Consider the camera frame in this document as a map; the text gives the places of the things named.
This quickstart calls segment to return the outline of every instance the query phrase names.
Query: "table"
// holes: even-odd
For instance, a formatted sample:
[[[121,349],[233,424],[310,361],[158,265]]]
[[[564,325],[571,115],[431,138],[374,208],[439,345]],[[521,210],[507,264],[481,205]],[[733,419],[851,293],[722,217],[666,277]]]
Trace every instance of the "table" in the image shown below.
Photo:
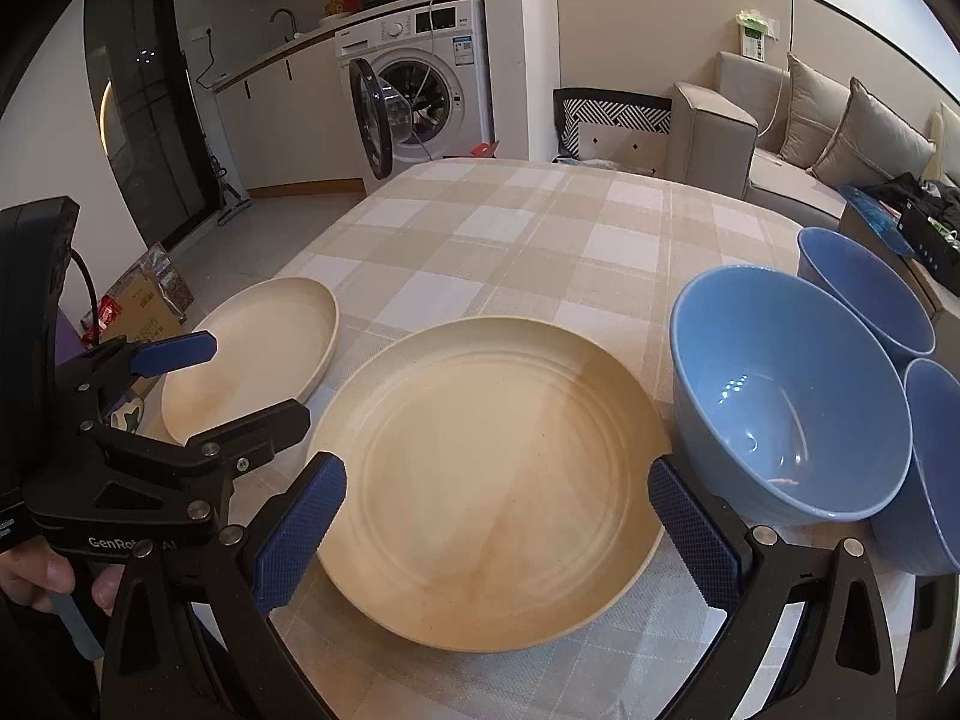
[[[693,187],[586,167],[453,159],[412,167],[353,208],[280,275],[337,295],[340,336],[307,405],[314,422],[347,377],[398,338],[438,322],[514,314],[555,322],[607,348],[654,397],[674,436],[667,327],[683,285],[714,266],[795,272],[798,225]],[[301,470],[305,444],[237,481],[245,523]],[[869,528],[778,528],[832,548]],[[877,567],[896,673],[913,577]],[[757,711],[799,619],[781,620],[738,716]],[[704,603],[668,536],[646,572],[600,618],[541,647],[460,655],[402,640],[344,599],[313,562],[272,619],[342,720],[653,718],[707,649],[725,615]]]

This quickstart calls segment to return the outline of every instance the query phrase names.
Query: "cabinet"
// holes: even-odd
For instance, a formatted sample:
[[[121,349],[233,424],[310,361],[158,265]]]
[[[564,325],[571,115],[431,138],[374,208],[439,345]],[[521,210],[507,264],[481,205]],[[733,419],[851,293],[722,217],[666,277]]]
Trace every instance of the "cabinet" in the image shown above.
[[[361,175],[332,40],[227,87],[217,106],[247,189]]]

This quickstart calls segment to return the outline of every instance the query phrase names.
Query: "tile floor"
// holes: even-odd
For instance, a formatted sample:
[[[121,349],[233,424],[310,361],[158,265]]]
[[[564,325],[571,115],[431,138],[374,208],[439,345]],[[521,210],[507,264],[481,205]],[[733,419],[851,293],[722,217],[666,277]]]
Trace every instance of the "tile floor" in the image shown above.
[[[363,194],[270,197],[214,226],[171,259],[193,290],[189,326],[240,290],[277,275],[315,237],[352,209]]]

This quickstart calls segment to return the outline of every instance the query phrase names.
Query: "faucet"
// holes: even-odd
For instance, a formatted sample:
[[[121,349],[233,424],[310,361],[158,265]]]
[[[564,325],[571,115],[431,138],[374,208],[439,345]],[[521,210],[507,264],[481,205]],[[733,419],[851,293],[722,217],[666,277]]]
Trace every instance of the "faucet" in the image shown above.
[[[283,36],[283,42],[289,43],[291,40],[296,39],[296,16],[294,16],[294,12],[291,9],[279,7],[277,10],[272,12],[272,15],[270,16],[270,23],[273,23],[274,19],[277,18],[277,13],[286,13],[290,17],[290,25],[292,28],[294,28],[294,36],[293,38],[288,38],[286,35]]]

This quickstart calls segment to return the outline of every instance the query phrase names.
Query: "human hand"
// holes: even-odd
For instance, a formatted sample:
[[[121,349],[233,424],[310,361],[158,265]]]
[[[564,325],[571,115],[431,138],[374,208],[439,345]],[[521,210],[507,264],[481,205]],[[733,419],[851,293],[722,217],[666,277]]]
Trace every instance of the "human hand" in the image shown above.
[[[107,614],[113,612],[122,565],[109,565],[93,583],[93,600]],[[73,592],[73,568],[54,552],[43,536],[35,536],[0,554],[0,590],[14,603],[51,613],[47,591]]]

